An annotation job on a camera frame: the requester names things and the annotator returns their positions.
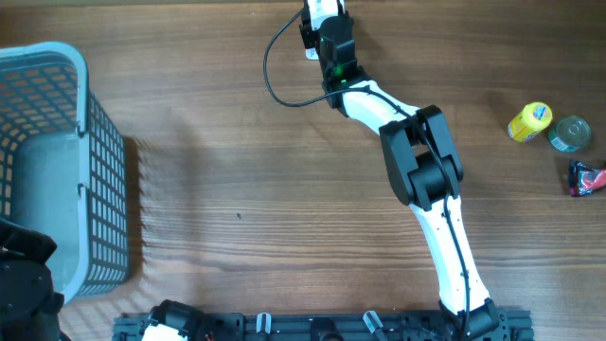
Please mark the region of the round tin can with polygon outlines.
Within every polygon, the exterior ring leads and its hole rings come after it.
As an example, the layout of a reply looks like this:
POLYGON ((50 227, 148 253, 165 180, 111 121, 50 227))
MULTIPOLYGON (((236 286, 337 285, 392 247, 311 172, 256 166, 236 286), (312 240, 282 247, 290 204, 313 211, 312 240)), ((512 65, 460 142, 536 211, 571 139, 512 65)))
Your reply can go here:
POLYGON ((591 129, 581 117, 565 117, 550 129, 548 139, 556 150, 573 153, 590 143, 591 129))

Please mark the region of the black red snack packet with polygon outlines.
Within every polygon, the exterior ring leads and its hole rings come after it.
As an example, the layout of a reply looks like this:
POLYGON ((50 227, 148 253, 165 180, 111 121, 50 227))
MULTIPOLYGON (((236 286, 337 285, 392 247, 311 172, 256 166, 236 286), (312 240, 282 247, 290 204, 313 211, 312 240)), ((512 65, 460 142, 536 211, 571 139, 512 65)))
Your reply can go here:
POLYGON ((605 169, 594 169, 573 160, 568 167, 568 187, 572 197, 599 191, 605 188, 605 169))

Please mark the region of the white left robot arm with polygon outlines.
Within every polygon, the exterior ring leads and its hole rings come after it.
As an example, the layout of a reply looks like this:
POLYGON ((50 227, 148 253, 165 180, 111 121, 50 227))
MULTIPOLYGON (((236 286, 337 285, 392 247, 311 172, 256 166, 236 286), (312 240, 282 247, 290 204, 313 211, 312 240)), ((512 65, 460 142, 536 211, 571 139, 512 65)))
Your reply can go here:
POLYGON ((57 244, 47 235, 1 221, 1 339, 60 341, 64 295, 46 262, 57 244))

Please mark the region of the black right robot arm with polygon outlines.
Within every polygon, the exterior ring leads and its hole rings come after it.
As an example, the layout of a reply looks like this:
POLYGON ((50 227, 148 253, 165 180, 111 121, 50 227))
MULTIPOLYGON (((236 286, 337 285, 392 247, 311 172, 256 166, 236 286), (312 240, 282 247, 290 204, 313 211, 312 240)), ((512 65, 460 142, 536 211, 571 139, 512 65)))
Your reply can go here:
POLYGON ((304 45, 314 49, 329 106, 379 135, 390 186, 417 217, 439 283, 450 333, 474 340, 495 330, 498 315, 474 265, 461 214, 463 168, 441 110, 416 108, 381 90, 357 63, 353 20, 342 9, 301 11, 304 45))

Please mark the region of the yellow small bottle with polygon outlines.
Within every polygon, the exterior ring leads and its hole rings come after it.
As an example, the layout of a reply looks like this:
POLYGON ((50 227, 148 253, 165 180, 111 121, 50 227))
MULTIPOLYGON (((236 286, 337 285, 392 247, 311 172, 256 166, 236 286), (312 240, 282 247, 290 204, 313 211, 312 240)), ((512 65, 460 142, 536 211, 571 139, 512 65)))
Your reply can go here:
POLYGON ((508 135, 516 142, 526 143, 547 128, 553 119, 552 110, 542 102, 527 104, 508 124, 508 135))

